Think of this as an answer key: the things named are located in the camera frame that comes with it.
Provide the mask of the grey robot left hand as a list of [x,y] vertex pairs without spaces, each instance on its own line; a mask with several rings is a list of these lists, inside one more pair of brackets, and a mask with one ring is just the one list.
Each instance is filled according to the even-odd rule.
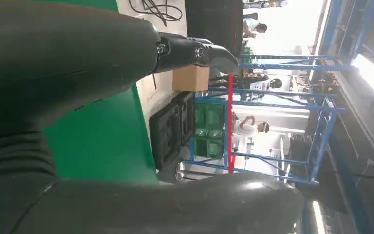
[[175,185],[63,180],[42,130],[189,65],[236,70],[205,39],[86,6],[0,1],[0,234],[285,234],[305,199],[256,172]]

